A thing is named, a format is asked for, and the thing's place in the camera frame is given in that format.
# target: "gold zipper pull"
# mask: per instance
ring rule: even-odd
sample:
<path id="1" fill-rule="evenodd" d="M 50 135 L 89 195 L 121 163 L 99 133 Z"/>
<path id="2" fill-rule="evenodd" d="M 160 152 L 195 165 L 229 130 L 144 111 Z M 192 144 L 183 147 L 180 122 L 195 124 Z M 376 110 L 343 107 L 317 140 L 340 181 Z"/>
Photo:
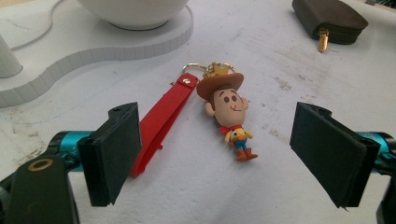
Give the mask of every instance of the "gold zipper pull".
<path id="1" fill-rule="evenodd" d="M 319 52 L 324 52 L 327 49 L 327 42 L 329 41 L 329 30 L 321 28 L 318 32 L 319 34 Z"/>

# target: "red lanyard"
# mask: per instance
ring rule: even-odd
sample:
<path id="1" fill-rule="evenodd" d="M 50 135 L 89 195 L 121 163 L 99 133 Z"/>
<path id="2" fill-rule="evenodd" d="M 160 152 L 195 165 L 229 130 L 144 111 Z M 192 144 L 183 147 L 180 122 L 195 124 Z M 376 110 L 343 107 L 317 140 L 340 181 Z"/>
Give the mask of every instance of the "red lanyard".
<path id="1" fill-rule="evenodd" d="M 190 73 L 181 75 L 175 85 L 140 121 L 142 149 L 132 167 L 132 176 L 137 177 L 142 174 L 155 151 L 163 148 L 161 145 L 163 139 L 195 89 L 197 82 L 198 78 Z"/>

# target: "woody figure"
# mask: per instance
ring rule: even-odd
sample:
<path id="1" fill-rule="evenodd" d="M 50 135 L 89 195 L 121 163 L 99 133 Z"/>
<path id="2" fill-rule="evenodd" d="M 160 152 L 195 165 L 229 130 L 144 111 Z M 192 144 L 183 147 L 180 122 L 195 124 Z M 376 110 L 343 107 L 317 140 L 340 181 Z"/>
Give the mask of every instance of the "woody figure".
<path id="1" fill-rule="evenodd" d="M 230 65 L 220 66 L 212 63 L 212 71 L 204 74 L 204 79 L 197 85 L 197 93 L 206 100 L 206 114 L 219 123 L 220 132 L 225 134 L 225 142 L 235 148 L 237 161 L 257 158 L 246 146 L 248 138 L 253 135 L 242 128 L 245 121 L 248 100 L 236 92 L 242 85 L 244 76 L 240 73 L 228 74 Z"/>

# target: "brown cowboy hat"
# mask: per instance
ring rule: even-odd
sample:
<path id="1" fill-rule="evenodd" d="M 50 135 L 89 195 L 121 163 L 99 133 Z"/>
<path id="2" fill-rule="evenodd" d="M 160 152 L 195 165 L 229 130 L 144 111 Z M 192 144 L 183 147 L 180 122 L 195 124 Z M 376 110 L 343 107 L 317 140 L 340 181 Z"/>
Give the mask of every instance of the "brown cowboy hat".
<path id="1" fill-rule="evenodd" d="M 214 75 L 206 77 L 197 85 L 197 93 L 203 99 L 210 101 L 213 92 L 221 88 L 230 88 L 237 91 L 244 81 L 244 75 L 240 73 L 231 73 L 228 75 Z"/>

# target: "brown wallet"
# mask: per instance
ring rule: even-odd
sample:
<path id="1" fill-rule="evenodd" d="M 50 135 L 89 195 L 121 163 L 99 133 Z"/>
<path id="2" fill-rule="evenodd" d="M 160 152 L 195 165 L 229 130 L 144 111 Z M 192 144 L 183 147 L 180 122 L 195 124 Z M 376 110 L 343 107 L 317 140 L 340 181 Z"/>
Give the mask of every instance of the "brown wallet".
<path id="1" fill-rule="evenodd" d="M 314 39 L 319 51 L 327 42 L 353 44 L 369 24 L 357 11 L 339 0 L 293 0 L 292 6 L 301 24 Z"/>

